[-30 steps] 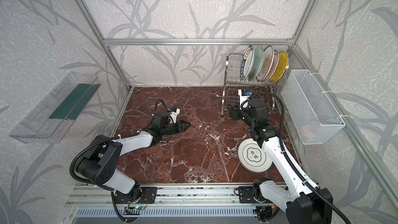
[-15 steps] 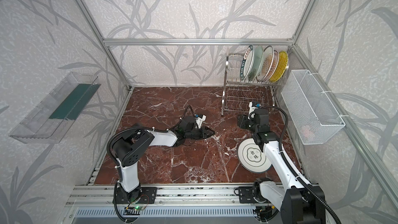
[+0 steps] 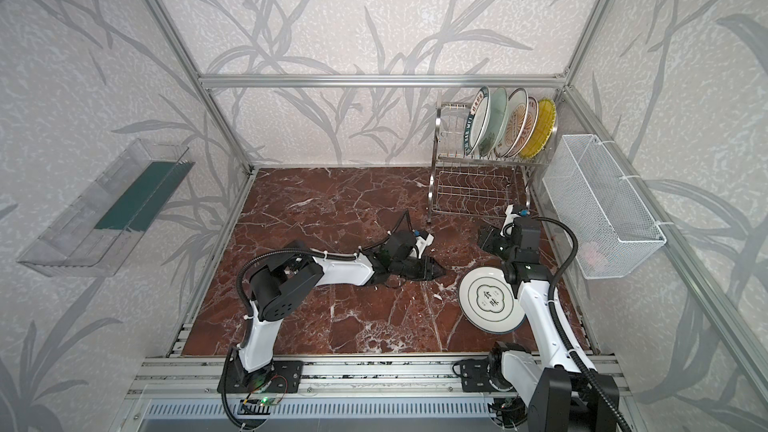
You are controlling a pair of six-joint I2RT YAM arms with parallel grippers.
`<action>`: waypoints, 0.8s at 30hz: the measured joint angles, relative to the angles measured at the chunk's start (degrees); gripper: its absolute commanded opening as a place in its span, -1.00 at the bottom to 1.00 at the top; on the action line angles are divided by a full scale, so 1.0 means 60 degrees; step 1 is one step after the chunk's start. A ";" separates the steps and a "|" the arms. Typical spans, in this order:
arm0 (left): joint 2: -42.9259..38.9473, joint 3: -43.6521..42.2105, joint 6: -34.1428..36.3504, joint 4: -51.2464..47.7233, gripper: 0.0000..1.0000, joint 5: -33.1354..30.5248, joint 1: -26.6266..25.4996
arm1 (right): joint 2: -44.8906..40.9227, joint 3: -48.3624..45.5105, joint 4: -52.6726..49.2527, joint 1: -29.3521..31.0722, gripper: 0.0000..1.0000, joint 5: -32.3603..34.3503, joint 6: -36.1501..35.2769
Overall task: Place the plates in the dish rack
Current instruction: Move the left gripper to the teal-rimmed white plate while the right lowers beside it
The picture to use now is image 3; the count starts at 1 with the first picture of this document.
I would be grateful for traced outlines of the mint green flower plate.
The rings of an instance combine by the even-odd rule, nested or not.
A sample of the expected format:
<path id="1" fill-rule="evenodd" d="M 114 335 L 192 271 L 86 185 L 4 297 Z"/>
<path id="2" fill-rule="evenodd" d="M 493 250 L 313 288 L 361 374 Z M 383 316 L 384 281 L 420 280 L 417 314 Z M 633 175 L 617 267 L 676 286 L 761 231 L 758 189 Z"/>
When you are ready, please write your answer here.
<path id="1" fill-rule="evenodd" d="M 497 88 L 490 97 L 488 127 L 479 144 L 479 155 L 488 157 L 496 146 L 506 122 L 507 91 Z"/>

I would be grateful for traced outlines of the orange sunburst plate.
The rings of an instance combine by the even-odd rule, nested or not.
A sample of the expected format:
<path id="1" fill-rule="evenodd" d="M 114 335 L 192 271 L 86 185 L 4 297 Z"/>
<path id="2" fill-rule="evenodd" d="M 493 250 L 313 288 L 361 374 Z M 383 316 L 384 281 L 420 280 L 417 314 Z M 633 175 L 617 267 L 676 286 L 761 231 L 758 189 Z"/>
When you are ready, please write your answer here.
<path id="1" fill-rule="evenodd" d="M 529 115 L 528 99 L 525 88 L 517 88 L 509 95 L 504 127 L 494 148 L 496 157 L 511 156 L 520 142 Z"/>
<path id="2" fill-rule="evenodd" d="M 522 149 L 530 141 L 533 131 L 535 129 L 538 120 L 538 102 L 533 97 L 528 97 L 528 109 L 527 117 L 523 127 L 521 138 L 517 141 L 515 147 L 512 149 L 512 156 L 517 157 L 521 154 Z"/>

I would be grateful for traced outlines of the yellow grid plate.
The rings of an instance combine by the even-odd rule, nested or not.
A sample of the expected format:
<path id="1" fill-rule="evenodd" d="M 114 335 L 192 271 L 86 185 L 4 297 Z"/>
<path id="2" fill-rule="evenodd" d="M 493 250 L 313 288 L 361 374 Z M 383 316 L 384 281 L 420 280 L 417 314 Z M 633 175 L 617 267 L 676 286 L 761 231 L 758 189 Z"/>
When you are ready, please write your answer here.
<path id="1" fill-rule="evenodd" d="M 527 144 L 520 152 L 523 159 L 532 159 L 546 146 L 556 122 L 556 106 L 551 99 L 538 101 L 538 118 Z"/>

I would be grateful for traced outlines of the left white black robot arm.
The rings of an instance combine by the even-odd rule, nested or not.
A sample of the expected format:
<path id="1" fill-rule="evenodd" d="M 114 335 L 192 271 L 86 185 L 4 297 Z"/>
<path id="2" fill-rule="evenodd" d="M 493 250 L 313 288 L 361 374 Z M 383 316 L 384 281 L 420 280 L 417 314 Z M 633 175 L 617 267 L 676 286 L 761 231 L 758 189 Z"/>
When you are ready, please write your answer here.
<path id="1" fill-rule="evenodd" d="M 247 329 L 234 347 L 243 374 L 249 377 L 269 370 L 283 320 L 319 286 L 366 287 L 383 285 L 392 276 L 411 282 L 444 276 L 445 269 L 426 252 L 433 240 L 419 231 L 390 232 L 382 241 L 348 254 L 294 241 L 248 261 L 235 279 L 246 310 Z"/>

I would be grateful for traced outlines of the green rimmed Chinese text plate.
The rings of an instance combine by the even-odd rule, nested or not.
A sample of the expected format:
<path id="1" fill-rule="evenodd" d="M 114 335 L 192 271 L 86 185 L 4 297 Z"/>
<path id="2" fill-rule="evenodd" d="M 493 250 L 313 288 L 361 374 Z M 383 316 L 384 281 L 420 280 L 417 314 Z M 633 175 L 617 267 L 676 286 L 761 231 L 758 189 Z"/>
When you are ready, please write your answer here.
<path id="1" fill-rule="evenodd" d="M 487 115 L 489 111 L 490 90 L 482 86 L 472 100 L 465 121 L 463 132 L 464 156 L 472 155 L 480 144 L 487 128 Z"/>

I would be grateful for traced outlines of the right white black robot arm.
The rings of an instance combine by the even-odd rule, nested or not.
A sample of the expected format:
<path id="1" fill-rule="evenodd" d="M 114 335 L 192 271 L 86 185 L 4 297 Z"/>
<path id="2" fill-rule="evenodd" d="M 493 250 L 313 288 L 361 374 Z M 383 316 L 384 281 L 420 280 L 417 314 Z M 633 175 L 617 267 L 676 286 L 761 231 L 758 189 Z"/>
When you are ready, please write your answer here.
<path id="1" fill-rule="evenodd" d="M 576 338 L 560 302 L 559 285 L 579 249 L 575 233 L 564 223 L 571 250 L 551 271 L 541 262 L 544 216 L 511 206 L 501 227 L 480 230 L 478 244 L 501 260 L 494 269 L 505 290 L 527 319 L 538 353 L 507 342 L 496 343 L 488 355 L 488 379 L 513 399 L 496 399 L 489 411 L 497 426 L 530 431 L 628 431 L 620 411 L 620 393 L 613 377 L 601 374 Z"/>

